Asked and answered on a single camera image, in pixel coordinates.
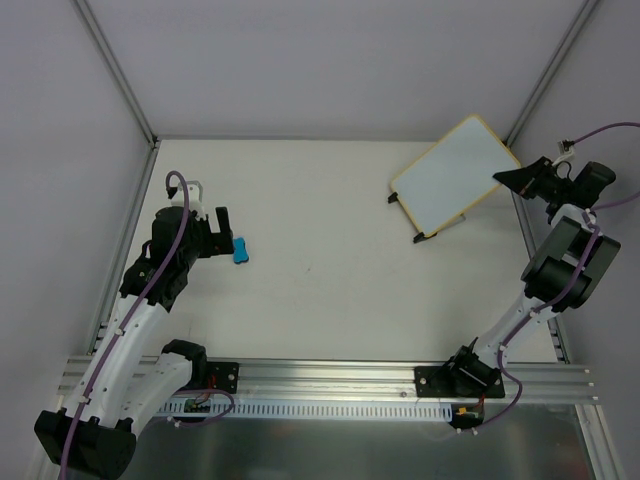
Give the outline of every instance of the white wall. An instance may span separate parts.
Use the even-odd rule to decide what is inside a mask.
[[[159,134],[505,137],[583,0],[92,0]]]
[[[516,142],[514,151],[522,161],[531,163],[543,154],[556,155],[555,141],[576,138],[601,125],[640,121],[638,18],[638,2],[602,2]],[[574,172],[594,160],[617,173],[618,180],[605,192],[605,201],[640,189],[640,130],[602,133],[578,145],[577,152]],[[540,239],[548,231],[544,205],[529,205]],[[622,249],[584,307],[566,315],[566,327],[573,360],[595,366],[600,397],[627,474],[639,478],[640,410],[633,405],[640,397],[640,202],[602,211],[599,223],[607,235],[622,243]]]
[[[0,7],[0,477],[82,353],[146,144],[67,0]]]

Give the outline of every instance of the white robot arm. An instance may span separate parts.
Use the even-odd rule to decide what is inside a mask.
[[[541,158],[531,166],[494,178],[524,198],[548,202],[553,227],[525,268],[522,293],[488,332],[462,346],[441,367],[416,367],[416,392],[429,398],[502,398],[502,375],[512,352],[540,324],[567,308],[580,307],[620,249],[603,235],[590,208],[615,180],[613,171],[590,162],[574,179],[560,178],[557,165]],[[482,420],[460,422],[472,428]]]
[[[171,176],[178,176],[180,187],[169,186]],[[190,196],[196,188],[197,197]],[[212,233],[199,182],[171,172],[167,192],[172,205],[156,213],[151,240],[125,272],[121,298],[89,368],[62,409],[43,411],[36,422],[36,435],[63,478],[67,466],[119,478],[162,403],[183,387],[207,388],[204,347],[181,340],[166,345],[153,370],[131,386],[147,339],[167,320],[195,261],[234,252],[227,210],[216,208],[220,232]]]

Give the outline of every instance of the small whiteboard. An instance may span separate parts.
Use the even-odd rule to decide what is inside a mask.
[[[494,173],[519,167],[487,124],[470,115],[395,177],[391,190],[429,237],[498,189]]]

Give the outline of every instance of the black mounting plate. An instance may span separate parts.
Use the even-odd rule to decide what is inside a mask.
[[[454,389],[452,383],[447,381],[435,381],[434,374],[440,371],[442,367],[415,367],[413,369],[414,383],[416,386],[416,395],[418,398],[478,398],[477,392],[469,392],[465,394],[460,389]],[[504,382],[500,377],[500,382],[491,385],[484,392],[485,398],[504,398]]]
[[[240,364],[236,362],[207,362],[207,378],[211,386],[227,393],[238,391],[238,373]]]

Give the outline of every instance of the blue block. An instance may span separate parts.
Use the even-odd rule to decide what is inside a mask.
[[[244,243],[243,237],[233,239],[233,248],[233,263],[239,265],[249,261],[249,254],[247,253],[247,246]]]

